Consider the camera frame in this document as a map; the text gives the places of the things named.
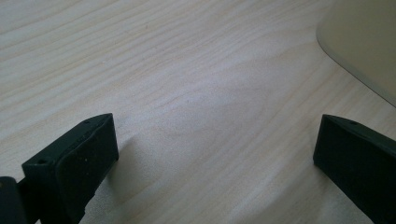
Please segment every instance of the wood grain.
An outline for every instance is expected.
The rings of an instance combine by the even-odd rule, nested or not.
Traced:
[[[1,1],[0,175],[112,112],[81,223],[370,223],[313,165],[321,115],[396,109],[319,47],[332,1]]]

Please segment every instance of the table surface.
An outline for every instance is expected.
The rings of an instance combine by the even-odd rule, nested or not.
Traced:
[[[313,165],[322,114],[396,139],[328,57],[333,1],[1,1],[0,175],[111,112],[120,160],[81,223],[370,223]]]

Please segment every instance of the small hole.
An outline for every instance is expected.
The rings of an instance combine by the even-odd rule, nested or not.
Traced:
[[[39,160],[39,161],[37,162],[37,164],[45,164],[45,163],[47,163],[47,162],[48,162],[47,160],[41,159],[41,160]]]

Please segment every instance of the black plastic piece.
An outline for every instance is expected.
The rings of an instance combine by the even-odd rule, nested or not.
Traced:
[[[18,190],[8,182],[10,188],[0,190],[0,196],[16,195],[0,198],[1,208],[5,207],[0,211],[0,223],[35,223],[38,219],[42,224],[79,223],[85,206],[118,158],[112,115],[82,121],[22,165],[25,178]],[[7,207],[11,201],[21,202],[23,211]],[[7,222],[2,216],[24,217],[25,222]]]
[[[374,223],[396,223],[396,142],[323,115],[314,163]]]

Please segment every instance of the wooden table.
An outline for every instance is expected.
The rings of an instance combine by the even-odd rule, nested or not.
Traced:
[[[396,138],[329,58],[332,1],[2,1],[0,175],[114,114],[120,160],[81,223],[370,223],[313,165],[322,114]]]

